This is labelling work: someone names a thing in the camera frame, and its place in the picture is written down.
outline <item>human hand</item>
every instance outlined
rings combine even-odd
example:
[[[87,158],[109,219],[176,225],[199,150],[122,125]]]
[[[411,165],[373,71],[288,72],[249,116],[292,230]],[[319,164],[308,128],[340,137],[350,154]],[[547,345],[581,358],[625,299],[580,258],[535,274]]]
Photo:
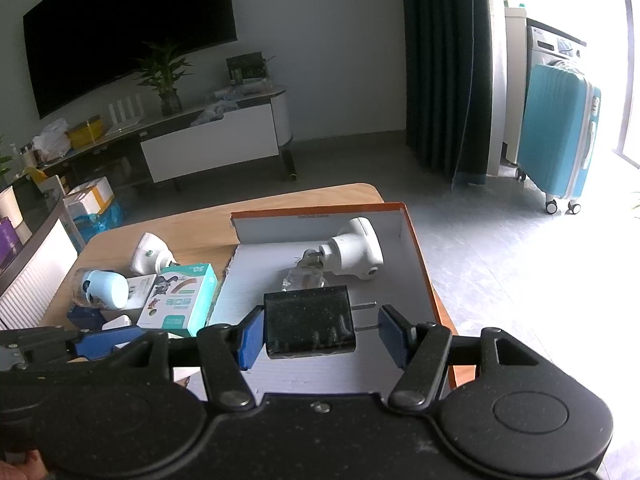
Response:
[[[0,480],[43,480],[47,469],[36,450],[25,453],[23,464],[7,464],[0,462]]]

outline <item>dark green curtain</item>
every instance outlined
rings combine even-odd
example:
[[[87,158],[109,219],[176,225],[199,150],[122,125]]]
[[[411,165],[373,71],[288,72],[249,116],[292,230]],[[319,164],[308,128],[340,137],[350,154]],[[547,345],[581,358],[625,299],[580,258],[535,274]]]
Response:
[[[455,182],[483,184],[493,67],[488,0],[404,0],[407,144]]]

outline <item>green bamboo plant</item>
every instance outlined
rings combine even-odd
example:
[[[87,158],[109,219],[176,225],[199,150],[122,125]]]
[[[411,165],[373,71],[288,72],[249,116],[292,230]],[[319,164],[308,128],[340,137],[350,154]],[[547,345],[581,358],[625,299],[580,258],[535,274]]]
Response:
[[[187,62],[186,57],[179,57],[177,45],[167,43],[158,45],[155,43],[145,43],[151,48],[151,54],[144,59],[137,59],[140,63],[138,79],[142,79],[139,86],[151,86],[162,96],[175,91],[174,83],[187,73],[186,68],[193,66]]]

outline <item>white cylinder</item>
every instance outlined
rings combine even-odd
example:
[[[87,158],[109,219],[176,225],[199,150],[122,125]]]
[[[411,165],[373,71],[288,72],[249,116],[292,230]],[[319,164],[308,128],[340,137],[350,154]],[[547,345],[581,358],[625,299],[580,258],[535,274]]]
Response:
[[[14,187],[9,186],[0,193],[0,218],[9,217],[14,229],[22,223],[22,213],[15,199]]]
[[[37,168],[38,163],[36,161],[36,156],[33,153],[33,150],[28,150],[20,155],[22,157],[22,163],[25,168]]]

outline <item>cardboard box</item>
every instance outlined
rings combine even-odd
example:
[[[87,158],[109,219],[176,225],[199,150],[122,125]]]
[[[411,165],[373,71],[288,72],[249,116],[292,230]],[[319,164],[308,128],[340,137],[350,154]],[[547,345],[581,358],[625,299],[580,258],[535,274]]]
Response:
[[[324,274],[327,285],[347,285],[351,304],[391,304],[411,323],[440,322],[435,298],[406,207],[402,203],[320,206],[232,213],[239,245],[209,324],[237,324],[266,292],[282,290],[282,279],[308,248],[335,236],[352,218],[368,218],[378,236],[383,267],[369,281]],[[376,308],[353,312],[356,327],[376,325]],[[388,396],[402,370],[389,356],[377,330],[358,332],[356,350],[335,356],[270,360],[263,348],[254,367],[243,372],[258,400],[264,392]],[[206,393],[200,376],[189,389]]]
[[[104,135],[104,121],[100,115],[96,115],[80,124],[69,128],[65,133],[71,142],[71,147],[78,150],[91,144]]]
[[[210,264],[167,267],[140,313],[140,328],[195,336],[204,327],[218,280]]]
[[[111,205],[113,191],[107,178],[101,177],[73,188],[65,197],[71,218],[101,214]]]
[[[148,274],[147,276],[127,278],[127,284],[129,285],[129,298],[127,299],[127,304],[124,306],[124,310],[143,308],[145,306],[146,299],[151,294],[151,289],[153,288],[157,277],[157,274]]]

